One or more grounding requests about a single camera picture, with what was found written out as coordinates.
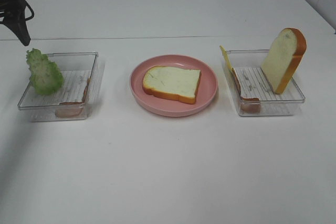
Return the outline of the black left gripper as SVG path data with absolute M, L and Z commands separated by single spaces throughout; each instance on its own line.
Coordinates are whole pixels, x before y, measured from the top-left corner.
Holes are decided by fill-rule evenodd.
M 26 26 L 25 9 L 25 0 L 1 0 L 1 24 L 11 30 L 24 46 L 28 46 L 31 38 Z

